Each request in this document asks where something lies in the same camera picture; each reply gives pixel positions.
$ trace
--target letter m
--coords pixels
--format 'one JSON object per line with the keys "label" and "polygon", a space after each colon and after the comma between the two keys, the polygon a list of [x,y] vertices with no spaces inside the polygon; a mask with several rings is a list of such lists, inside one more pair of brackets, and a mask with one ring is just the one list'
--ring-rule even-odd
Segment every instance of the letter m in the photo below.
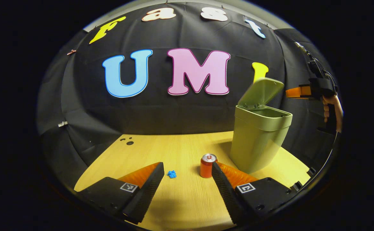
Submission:
{"label": "letter m", "polygon": [[189,88],[184,84],[184,75],[195,93],[199,93],[209,76],[209,84],[204,88],[211,95],[225,95],[227,87],[227,61],[230,54],[224,51],[211,51],[203,65],[200,65],[190,49],[177,48],[168,51],[173,58],[173,85],[168,88],[171,95],[185,95]]}

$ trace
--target wooden table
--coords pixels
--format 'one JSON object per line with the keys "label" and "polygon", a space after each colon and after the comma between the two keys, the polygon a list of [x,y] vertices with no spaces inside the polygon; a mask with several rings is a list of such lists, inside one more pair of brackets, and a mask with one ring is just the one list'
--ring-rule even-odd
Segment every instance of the wooden table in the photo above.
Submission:
{"label": "wooden table", "polygon": [[[81,191],[104,177],[119,178],[147,165],[163,162],[165,175],[143,222],[138,226],[154,231],[219,231],[233,227],[213,178],[199,175],[200,159],[213,153],[219,162],[237,168],[228,158],[233,132],[187,135],[124,134],[97,158],[77,181]],[[308,167],[280,148],[273,161],[251,175],[272,177],[287,187],[309,180]],[[175,170],[177,177],[166,174]]]}

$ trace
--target green trash can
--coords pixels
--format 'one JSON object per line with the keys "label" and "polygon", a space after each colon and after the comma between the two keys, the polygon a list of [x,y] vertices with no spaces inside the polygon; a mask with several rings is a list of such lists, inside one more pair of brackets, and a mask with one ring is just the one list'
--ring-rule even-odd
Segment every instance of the green trash can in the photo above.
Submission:
{"label": "green trash can", "polygon": [[293,115],[267,104],[284,88],[280,81],[258,79],[235,106],[230,159],[247,174],[267,166],[281,147]]}

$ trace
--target trash can lid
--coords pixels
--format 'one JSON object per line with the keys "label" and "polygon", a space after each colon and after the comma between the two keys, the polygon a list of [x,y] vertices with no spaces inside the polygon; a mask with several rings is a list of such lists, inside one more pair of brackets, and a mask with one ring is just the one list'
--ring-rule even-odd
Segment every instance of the trash can lid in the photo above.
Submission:
{"label": "trash can lid", "polygon": [[257,108],[267,104],[284,88],[284,83],[270,78],[261,78],[251,85],[238,101],[239,107]]}

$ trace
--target soda can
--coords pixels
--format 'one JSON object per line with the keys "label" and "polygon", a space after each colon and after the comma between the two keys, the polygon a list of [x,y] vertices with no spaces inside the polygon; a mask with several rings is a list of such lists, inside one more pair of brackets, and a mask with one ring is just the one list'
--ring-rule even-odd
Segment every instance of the soda can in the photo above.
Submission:
{"label": "soda can", "polygon": [[200,164],[200,175],[204,178],[210,178],[211,175],[211,169],[213,162],[217,161],[217,157],[214,154],[207,153],[201,158],[201,164]]}

